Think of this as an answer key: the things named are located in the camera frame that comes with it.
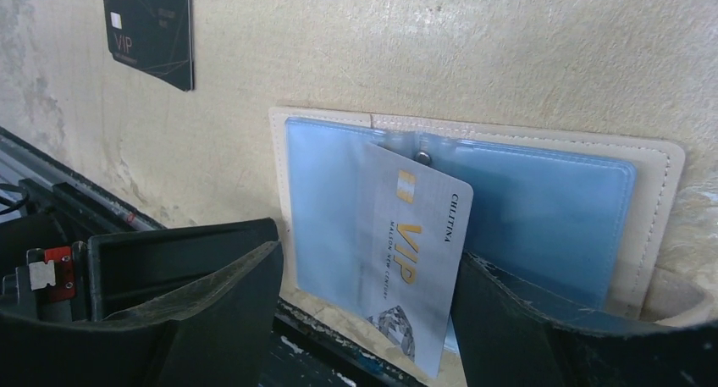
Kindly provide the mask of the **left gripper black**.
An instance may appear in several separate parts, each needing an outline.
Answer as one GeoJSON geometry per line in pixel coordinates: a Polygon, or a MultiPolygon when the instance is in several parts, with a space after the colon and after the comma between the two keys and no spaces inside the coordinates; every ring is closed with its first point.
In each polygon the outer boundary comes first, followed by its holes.
{"type": "Polygon", "coordinates": [[[1,223],[1,313],[51,323],[103,320],[278,238],[270,218],[95,235],[85,259],[86,245],[66,218],[37,213],[7,220],[1,223]]]}

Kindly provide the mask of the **black VIP card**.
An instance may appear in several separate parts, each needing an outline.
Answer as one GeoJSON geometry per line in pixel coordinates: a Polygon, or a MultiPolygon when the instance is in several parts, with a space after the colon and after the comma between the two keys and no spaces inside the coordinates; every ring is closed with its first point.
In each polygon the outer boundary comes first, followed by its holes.
{"type": "Polygon", "coordinates": [[[108,51],[181,91],[194,84],[192,0],[103,0],[108,51]]]}

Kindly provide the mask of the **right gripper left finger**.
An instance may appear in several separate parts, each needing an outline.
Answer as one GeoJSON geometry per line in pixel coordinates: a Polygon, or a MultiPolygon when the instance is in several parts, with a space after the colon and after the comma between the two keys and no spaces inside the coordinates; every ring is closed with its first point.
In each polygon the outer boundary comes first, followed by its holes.
{"type": "Polygon", "coordinates": [[[4,386],[256,386],[284,258],[269,241],[220,270],[100,322],[3,312],[4,386]]]}

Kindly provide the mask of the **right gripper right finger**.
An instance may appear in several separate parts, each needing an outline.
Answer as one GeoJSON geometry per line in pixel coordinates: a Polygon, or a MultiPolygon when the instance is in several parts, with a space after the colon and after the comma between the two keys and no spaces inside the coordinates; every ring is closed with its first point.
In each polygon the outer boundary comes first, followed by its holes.
{"type": "Polygon", "coordinates": [[[470,254],[451,318],[471,386],[714,386],[717,324],[683,328],[584,307],[470,254]]]}

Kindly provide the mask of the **single silver VIP card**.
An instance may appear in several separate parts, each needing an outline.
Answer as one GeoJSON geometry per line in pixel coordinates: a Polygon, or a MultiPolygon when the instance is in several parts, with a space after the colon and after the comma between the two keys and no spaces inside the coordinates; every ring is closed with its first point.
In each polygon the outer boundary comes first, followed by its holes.
{"type": "Polygon", "coordinates": [[[437,376],[473,189],[377,144],[363,148],[358,304],[367,321],[437,376]]]}

